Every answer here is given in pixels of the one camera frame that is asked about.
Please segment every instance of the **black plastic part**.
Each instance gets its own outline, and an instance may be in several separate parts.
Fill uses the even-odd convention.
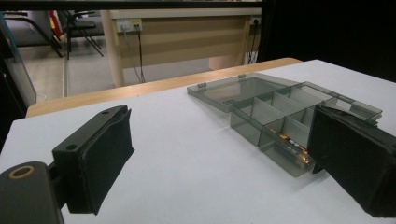
[[[95,213],[134,153],[126,105],[97,114],[53,149],[55,166],[70,195],[71,213]]]
[[[373,217],[396,217],[396,137],[318,106],[308,154]]]
[[[64,223],[47,165],[31,161],[0,174],[0,223]]]

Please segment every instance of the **wooden table edge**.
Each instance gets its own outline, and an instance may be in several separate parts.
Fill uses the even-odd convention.
[[[126,86],[106,91],[95,91],[81,95],[68,96],[65,98],[54,99],[47,102],[39,102],[31,105],[26,113],[26,118],[84,105],[93,105],[106,101],[119,100],[137,95],[148,94],[156,91],[170,90],[177,87],[217,80],[220,78],[234,77],[240,74],[252,73],[300,62],[301,61],[293,58],[282,58],[263,63],[247,64],[194,75],[188,75],[184,77],[168,78],[164,80]]]

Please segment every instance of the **black chair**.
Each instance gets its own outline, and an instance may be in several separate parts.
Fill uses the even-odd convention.
[[[59,20],[62,24],[64,32],[66,33],[66,46],[67,46],[67,59],[69,59],[69,54],[72,50],[71,47],[71,38],[72,37],[84,37],[95,49],[98,51],[100,55],[103,54],[100,51],[100,46],[96,43],[96,41],[92,38],[90,34],[90,30],[97,29],[97,25],[95,21],[91,21],[89,18],[86,20],[79,19],[79,17],[93,14],[93,11],[83,11],[74,13],[71,11],[58,11]]]
[[[61,45],[55,39],[50,26],[48,11],[13,12],[5,11],[5,20],[18,47],[51,45],[60,58]]]

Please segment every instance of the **electrical socket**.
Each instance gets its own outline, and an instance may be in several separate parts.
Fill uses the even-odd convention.
[[[257,21],[258,25],[262,24],[262,17],[261,16],[252,16],[251,19],[250,19],[250,25],[255,25],[254,21]]]
[[[142,19],[118,19],[116,20],[117,32],[133,32],[138,31],[136,26],[139,27],[139,30],[143,30]]]

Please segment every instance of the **translucent plastic organizer box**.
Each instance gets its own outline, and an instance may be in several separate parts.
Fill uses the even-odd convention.
[[[344,110],[373,125],[382,113],[313,83],[259,74],[200,85],[188,87],[189,94],[230,111],[231,127],[293,176],[315,165],[306,148],[316,105]]]

